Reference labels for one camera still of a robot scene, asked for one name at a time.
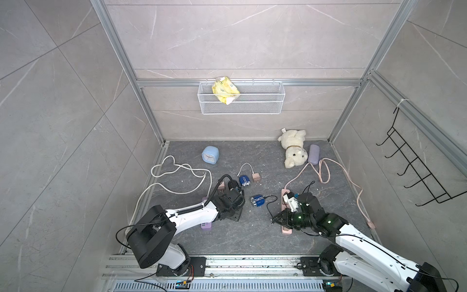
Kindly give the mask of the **black electric shaver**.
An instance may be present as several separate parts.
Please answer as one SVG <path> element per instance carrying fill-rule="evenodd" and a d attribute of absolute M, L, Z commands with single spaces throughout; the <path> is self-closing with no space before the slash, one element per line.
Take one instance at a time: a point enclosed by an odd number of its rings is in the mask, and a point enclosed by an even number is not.
<path fill-rule="evenodd" d="M 236 180 L 230 180 L 227 185 L 229 190 L 237 189 L 239 187 L 239 184 Z"/>

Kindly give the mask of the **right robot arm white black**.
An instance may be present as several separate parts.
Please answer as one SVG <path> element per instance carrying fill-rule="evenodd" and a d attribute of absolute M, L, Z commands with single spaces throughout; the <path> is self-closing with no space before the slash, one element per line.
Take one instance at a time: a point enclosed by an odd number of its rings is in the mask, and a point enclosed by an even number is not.
<path fill-rule="evenodd" d="M 282 192 L 284 210 L 273 223 L 329 240 L 332 244 L 318 260 L 325 276 L 336 273 L 365 284 L 377 292 L 444 292 L 446 277 L 425 262 L 420 265 L 365 236 L 338 214 L 326 212 L 312 193 Z"/>

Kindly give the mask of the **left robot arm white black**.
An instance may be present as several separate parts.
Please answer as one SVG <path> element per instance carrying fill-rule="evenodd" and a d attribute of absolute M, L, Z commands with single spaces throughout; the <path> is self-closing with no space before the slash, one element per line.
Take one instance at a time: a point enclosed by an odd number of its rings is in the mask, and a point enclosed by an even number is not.
<path fill-rule="evenodd" d="M 194 275 L 192 259 L 182 245 L 172 243 L 174 236 L 214 221 L 237 222 L 245 203 L 242 186 L 230 175 L 223 175 L 200 204 L 182 209 L 153 206 L 137 223 L 118 230 L 116 239 L 125 232 L 126 243 L 117 242 L 133 252 L 142 269 L 160 265 L 177 276 L 187 271 Z"/>

